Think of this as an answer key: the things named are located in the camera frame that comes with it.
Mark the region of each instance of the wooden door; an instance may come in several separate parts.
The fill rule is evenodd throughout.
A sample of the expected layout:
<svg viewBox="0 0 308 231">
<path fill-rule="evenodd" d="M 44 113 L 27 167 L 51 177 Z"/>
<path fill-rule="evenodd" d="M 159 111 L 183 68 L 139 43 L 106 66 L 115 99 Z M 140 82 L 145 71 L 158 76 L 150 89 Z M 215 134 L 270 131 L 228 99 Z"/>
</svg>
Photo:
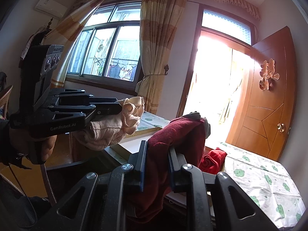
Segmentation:
<svg viewBox="0 0 308 231">
<path fill-rule="evenodd" d="M 296 101 L 297 69 L 290 29 L 284 27 L 253 45 L 250 56 L 254 66 L 226 142 L 278 160 L 288 138 Z M 270 59 L 275 61 L 279 79 L 272 79 L 269 89 L 263 90 L 261 65 L 264 61 L 270 63 Z M 278 124 L 284 124 L 283 132 L 278 130 Z"/>
</svg>

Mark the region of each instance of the screw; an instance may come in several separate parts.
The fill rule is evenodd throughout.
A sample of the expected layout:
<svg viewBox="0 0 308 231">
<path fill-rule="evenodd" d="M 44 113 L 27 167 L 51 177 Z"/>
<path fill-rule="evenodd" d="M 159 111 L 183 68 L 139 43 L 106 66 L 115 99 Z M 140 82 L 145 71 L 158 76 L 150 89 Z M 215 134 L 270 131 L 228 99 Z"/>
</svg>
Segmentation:
<svg viewBox="0 0 308 231">
<path fill-rule="evenodd" d="M 217 174 L 221 179 L 228 179 L 228 177 L 227 176 L 225 176 L 224 175 L 224 173 L 222 173 L 222 172 L 219 172 L 218 174 Z"/>
<path fill-rule="evenodd" d="M 95 177 L 96 177 L 96 174 L 93 173 L 93 172 L 87 174 L 87 178 L 88 178 L 89 180 L 94 179 Z"/>
<path fill-rule="evenodd" d="M 187 163 L 187 164 L 183 164 L 182 168 L 185 169 L 185 170 L 189 170 L 189 169 L 192 169 L 193 166 L 191 164 Z"/>
<path fill-rule="evenodd" d="M 131 170 L 132 168 L 133 168 L 133 165 L 131 165 L 129 163 L 122 165 L 123 170 Z"/>
</svg>

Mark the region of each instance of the red towel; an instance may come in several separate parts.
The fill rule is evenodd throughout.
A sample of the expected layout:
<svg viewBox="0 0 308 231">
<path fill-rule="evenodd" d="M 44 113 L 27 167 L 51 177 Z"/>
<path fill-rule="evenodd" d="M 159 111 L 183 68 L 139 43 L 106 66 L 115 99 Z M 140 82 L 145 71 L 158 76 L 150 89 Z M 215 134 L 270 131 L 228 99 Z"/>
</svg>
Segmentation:
<svg viewBox="0 0 308 231">
<path fill-rule="evenodd" d="M 135 207 L 133 220 L 148 222 L 163 209 L 163 197 L 171 192 L 168 176 L 168 149 L 182 153 L 186 161 L 198 167 L 204 154 L 209 124 L 198 113 L 174 119 L 148 140 L 144 191 L 128 197 Z"/>
<path fill-rule="evenodd" d="M 207 155 L 202 157 L 199 169 L 202 172 L 215 175 L 220 171 L 220 168 L 224 164 L 226 156 L 227 153 L 220 148 L 211 150 Z"/>
</svg>

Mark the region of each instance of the bright doorway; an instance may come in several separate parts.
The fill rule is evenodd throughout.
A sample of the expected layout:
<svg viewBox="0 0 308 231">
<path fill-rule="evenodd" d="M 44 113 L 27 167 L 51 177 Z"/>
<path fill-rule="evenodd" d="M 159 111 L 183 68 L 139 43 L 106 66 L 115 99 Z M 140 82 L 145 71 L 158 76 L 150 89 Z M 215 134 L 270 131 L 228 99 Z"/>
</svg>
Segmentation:
<svg viewBox="0 0 308 231">
<path fill-rule="evenodd" d="M 250 56 L 201 32 L 184 115 L 197 111 L 211 124 L 207 143 L 225 142 L 241 98 Z"/>
</svg>

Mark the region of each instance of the wooden floor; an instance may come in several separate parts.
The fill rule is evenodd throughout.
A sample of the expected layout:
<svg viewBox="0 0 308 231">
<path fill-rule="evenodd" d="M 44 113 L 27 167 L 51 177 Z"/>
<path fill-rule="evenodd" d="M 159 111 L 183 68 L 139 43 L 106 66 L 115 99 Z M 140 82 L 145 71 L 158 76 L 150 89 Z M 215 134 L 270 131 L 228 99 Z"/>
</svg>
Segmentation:
<svg viewBox="0 0 308 231">
<path fill-rule="evenodd" d="M 71 163 L 70 147 L 68 135 L 58 135 L 54 150 L 50 158 L 46 161 L 46 167 L 58 166 L 66 163 Z M 31 170 L 25 170 L 12 165 L 12 169 L 23 187 L 25 193 L 29 197 L 39 196 L 47 197 L 47 193 L 44 187 L 43 178 L 41 174 L 40 165 L 33 165 L 28 159 L 23 158 L 23 165 L 32 168 Z M 0 173 L 6 178 L 11 180 L 16 186 L 17 181 L 13 177 L 9 167 L 1 166 Z"/>
</svg>

